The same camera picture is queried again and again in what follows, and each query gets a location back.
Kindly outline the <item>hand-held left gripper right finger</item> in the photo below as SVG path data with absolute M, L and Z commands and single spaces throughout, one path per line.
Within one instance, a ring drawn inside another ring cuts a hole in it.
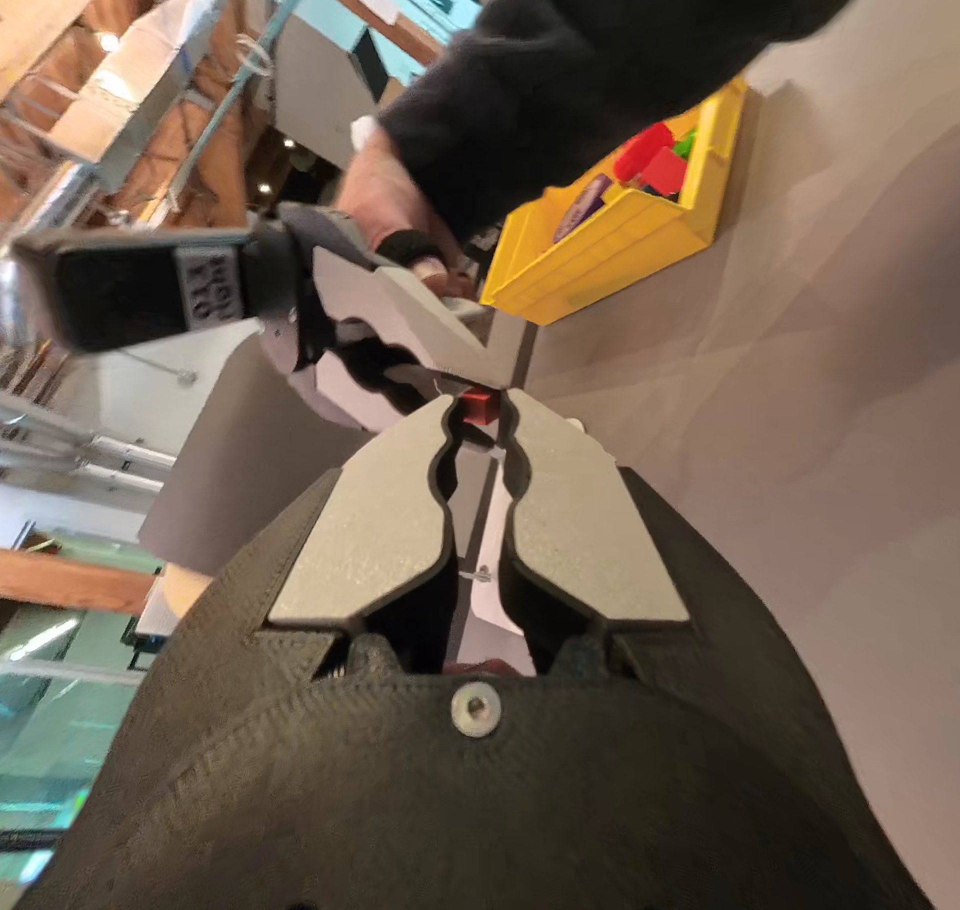
M 506 391 L 510 556 L 532 583 L 604 629 L 690 622 L 615 458 L 521 389 Z

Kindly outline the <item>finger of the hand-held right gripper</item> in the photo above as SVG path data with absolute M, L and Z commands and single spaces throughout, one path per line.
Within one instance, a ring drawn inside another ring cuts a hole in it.
M 319 393 L 370 433 L 383 432 L 438 398 L 402 349 L 328 349 L 315 366 Z
M 397 266 L 363 268 L 331 250 L 313 249 L 313 281 L 338 335 L 372 335 L 410 352 L 430 372 L 498 389 L 499 364 L 476 333 L 488 308 L 462 297 L 437 297 Z

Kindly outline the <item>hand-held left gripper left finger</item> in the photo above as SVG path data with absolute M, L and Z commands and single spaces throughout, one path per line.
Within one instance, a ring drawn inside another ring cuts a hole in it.
M 359 629 L 436 574 L 453 551 L 441 466 L 455 397 L 439 396 L 348 459 L 282 583 L 268 621 Z

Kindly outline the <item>small orange block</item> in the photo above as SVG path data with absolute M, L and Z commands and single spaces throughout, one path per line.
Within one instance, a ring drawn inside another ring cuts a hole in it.
M 493 426 L 500 418 L 501 391 L 469 388 L 460 394 L 458 406 L 462 424 L 481 428 Z

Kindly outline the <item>yellow plastic bin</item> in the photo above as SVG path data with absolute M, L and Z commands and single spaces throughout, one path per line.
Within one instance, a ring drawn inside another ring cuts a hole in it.
M 661 121 L 677 137 L 698 129 L 677 202 L 614 180 L 614 162 L 627 141 L 573 183 L 550 187 L 514 210 L 505 220 L 482 304 L 544 327 L 713 244 L 748 90 L 745 78 L 736 76 L 689 111 Z M 599 173 L 612 180 L 605 206 L 553 244 L 560 220 Z

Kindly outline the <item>person's right forearm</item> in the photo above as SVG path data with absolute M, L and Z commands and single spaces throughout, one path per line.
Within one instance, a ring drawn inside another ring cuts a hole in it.
M 464 241 L 850 1 L 491 0 L 379 126 Z

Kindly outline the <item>person's right hand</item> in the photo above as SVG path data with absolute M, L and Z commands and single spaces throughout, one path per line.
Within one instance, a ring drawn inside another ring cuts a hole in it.
M 439 298 L 476 302 L 474 280 L 461 268 L 460 245 L 414 183 L 379 124 L 370 124 L 365 141 L 342 177 L 333 207 L 353 220 L 372 251 L 400 232 L 425 234 L 441 256 L 416 262 L 416 278 Z

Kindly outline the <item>purple tape roll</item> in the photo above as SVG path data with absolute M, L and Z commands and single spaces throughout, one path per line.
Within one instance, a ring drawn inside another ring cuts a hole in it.
M 570 233 L 578 229 L 585 221 L 605 207 L 604 195 L 612 187 L 613 181 L 605 172 L 599 172 L 585 184 L 579 195 L 567 208 L 554 232 L 552 243 L 559 244 Z

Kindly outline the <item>wooden beam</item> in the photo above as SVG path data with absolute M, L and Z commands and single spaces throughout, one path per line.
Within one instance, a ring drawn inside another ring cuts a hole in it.
M 18 603 L 137 616 L 156 580 L 60 556 L 1 550 L 1 597 Z

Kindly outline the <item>small red toy brick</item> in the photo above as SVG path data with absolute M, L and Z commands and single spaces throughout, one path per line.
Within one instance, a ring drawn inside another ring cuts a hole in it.
M 613 179 L 622 186 L 677 203 L 687 178 L 690 161 L 672 151 L 677 137 L 665 122 L 652 124 L 633 136 L 612 166 Z

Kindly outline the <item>silver ventilation duct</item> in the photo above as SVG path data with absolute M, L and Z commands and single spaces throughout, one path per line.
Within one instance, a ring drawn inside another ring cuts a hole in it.
M 180 100 L 210 49 L 232 0 L 165 0 L 121 36 L 46 135 L 64 162 L 2 233 L 2 340 L 12 347 L 40 335 L 24 302 L 25 277 L 14 240 L 73 223 L 96 191 L 114 194 L 126 182 Z

